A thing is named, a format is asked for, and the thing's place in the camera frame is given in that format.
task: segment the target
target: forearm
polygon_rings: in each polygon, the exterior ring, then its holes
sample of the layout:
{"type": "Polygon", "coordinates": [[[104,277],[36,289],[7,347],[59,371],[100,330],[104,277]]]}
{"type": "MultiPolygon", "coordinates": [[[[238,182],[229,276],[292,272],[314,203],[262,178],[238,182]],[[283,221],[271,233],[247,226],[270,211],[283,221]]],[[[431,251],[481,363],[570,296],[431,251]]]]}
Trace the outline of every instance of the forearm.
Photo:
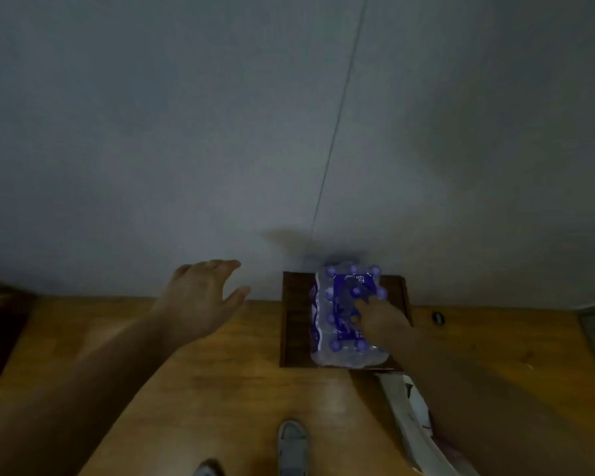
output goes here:
{"type": "Polygon", "coordinates": [[[149,315],[79,361],[58,384],[0,411],[0,476],[76,474],[174,350],[165,319],[149,315]]]}
{"type": "Polygon", "coordinates": [[[595,474],[595,437],[521,388],[414,328],[397,328],[386,347],[483,476],[595,474]]]}

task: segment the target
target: person's left arm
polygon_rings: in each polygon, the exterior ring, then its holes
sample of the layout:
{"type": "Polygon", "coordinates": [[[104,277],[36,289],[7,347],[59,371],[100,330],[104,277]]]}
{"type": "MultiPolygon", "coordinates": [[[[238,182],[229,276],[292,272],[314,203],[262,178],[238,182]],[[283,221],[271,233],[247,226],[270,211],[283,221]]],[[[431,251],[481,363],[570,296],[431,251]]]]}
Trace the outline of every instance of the person's left arm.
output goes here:
{"type": "Polygon", "coordinates": [[[238,261],[179,267],[150,313],[80,360],[58,383],[0,410],[0,476],[74,475],[152,374],[218,329],[249,287],[222,300],[238,261]]]}

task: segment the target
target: wall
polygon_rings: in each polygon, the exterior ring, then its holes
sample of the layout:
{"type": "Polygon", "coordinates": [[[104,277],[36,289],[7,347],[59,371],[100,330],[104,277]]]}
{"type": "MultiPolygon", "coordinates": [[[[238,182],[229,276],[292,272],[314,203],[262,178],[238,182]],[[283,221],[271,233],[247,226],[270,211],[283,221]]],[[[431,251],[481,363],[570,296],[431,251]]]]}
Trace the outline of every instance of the wall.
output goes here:
{"type": "Polygon", "coordinates": [[[414,303],[595,303],[595,0],[0,0],[0,279],[238,257],[277,299],[341,256],[414,303]]]}

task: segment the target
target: person's left hand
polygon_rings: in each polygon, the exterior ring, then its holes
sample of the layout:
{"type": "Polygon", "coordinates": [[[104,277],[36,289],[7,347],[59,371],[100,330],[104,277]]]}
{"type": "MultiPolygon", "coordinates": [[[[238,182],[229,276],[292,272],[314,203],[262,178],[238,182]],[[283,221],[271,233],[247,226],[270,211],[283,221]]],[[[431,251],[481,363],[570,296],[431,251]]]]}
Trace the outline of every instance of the person's left hand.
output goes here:
{"type": "Polygon", "coordinates": [[[224,283],[238,267],[237,260],[214,259],[175,270],[151,312],[167,321],[168,337],[176,346],[209,336],[242,305],[251,292],[249,286],[222,300],[224,283]]]}

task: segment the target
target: person's right arm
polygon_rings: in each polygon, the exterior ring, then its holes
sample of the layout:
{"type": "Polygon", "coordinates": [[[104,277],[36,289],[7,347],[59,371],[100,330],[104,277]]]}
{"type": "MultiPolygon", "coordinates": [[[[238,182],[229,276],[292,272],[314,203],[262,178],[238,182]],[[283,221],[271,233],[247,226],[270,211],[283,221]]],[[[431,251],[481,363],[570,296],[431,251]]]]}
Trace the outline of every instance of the person's right arm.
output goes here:
{"type": "Polygon", "coordinates": [[[410,327],[388,302],[356,305],[364,336],[412,377],[441,431],[481,476],[595,475],[594,434],[410,327]]]}

